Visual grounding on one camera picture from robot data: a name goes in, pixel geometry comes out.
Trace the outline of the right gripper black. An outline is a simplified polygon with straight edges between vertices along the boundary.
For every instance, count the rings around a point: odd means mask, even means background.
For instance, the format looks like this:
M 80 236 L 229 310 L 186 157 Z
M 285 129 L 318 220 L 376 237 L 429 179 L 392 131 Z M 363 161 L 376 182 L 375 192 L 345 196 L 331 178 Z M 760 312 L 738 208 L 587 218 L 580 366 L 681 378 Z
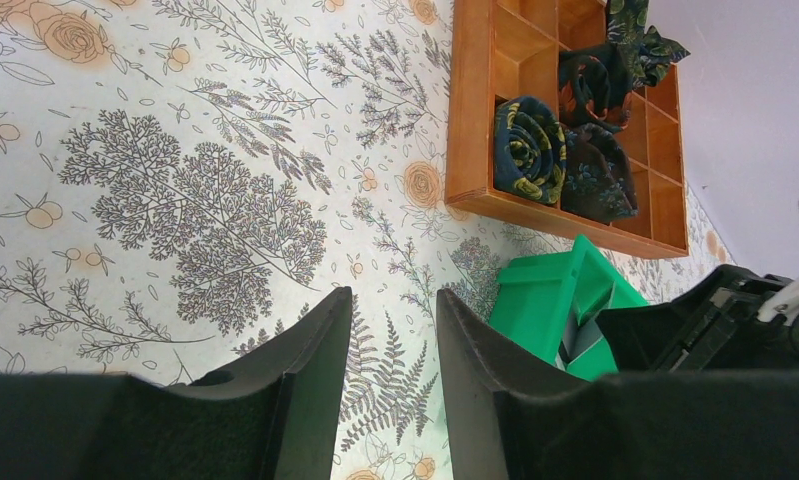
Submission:
M 596 323 L 621 371 L 799 369 L 799 278 L 721 265 L 672 301 Z

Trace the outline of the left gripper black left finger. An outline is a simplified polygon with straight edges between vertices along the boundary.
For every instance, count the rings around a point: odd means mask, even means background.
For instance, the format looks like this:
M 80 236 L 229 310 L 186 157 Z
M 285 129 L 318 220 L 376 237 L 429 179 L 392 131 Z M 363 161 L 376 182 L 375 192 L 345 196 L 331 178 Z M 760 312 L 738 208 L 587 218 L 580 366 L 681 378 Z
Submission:
M 353 293 L 189 384 L 0 375 L 0 479 L 327 479 Z

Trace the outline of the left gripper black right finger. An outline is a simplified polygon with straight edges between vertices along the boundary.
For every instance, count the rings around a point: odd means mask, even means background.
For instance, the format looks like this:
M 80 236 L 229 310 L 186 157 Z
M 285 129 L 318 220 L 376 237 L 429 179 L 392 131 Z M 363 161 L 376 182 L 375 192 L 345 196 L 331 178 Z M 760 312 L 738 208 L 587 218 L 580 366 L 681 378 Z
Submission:
M 799 370 L 585 381 L 436 301 L 457 479 L 799 479 Z

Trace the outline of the green plastic card box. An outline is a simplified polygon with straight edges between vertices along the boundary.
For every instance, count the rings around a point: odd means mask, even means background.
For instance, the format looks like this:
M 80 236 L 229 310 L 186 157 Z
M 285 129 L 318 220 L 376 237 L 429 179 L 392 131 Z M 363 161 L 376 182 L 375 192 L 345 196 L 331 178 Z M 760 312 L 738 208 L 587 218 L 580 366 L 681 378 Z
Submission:
M 618 370 L 597 315 L 648 304 L 583 235 L 566 252 L 511 261 L 497 283 L 489 325 L 541 360 L 584 380 Z

